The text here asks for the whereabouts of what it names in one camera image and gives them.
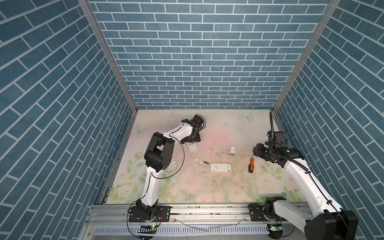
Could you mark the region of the white remote control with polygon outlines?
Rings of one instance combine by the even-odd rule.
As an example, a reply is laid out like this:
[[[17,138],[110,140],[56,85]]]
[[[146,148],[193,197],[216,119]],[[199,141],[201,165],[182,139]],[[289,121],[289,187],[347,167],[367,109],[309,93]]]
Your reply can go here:
[[[198,147],[196,143],[187,143],[187,146],[189,148],[189,151],[195,151]]]
[[[218,173],[230,173],[232,172],[232,166],[229,163],[210,163],[210,171]]]

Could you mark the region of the orange handled screwdriver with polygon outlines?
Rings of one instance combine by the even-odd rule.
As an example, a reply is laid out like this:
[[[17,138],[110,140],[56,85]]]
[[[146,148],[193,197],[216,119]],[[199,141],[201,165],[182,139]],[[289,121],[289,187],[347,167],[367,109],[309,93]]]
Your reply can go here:
[[[251,157],[250,158],[250,163],[249,163],[249,166],[248,166],[248,172],[249,173],[253,173],[254,172],[254,157]]]

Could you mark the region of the white battery cover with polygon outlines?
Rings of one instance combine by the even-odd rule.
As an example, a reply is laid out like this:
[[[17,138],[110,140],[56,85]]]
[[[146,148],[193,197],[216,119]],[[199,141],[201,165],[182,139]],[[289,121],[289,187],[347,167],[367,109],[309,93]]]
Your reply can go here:
[[[235,146],[231,146],[231,147],[230,147],[230,153],[231,153],[231,154],[234,154],[234,153],[235,153],[235,150],[236,150],[236,147],[235,147]]]

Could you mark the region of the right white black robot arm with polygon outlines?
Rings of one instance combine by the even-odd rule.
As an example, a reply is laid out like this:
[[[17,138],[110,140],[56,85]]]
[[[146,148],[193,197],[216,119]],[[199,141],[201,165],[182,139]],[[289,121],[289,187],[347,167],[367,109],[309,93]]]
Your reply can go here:
[[[298,149],[288,148],[283,132],[268,132],[268,141],[258,143],[254,156],[278,164],[295,181],[311,213],[305,213],[284,197],[268,197],[264,215],[270,221],[285,219],[302,231],[308,240],[353,240],[359,220],[326,191]]]

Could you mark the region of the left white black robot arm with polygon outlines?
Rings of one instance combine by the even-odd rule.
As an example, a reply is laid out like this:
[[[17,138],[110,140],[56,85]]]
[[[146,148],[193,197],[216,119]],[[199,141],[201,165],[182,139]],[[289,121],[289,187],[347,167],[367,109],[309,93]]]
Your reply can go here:
[[[185,143],[201,141],[200,131],[205,129],[206,120],[196,114],[192,119],[184,119],[176,128],[165,132],[155,132],[144,155],[147,174],[142,196],[136,201],[139,217],[144,221],[152,220],[157,214],[158,191],[164,170],[170,165],[175,143],[181,146]]]

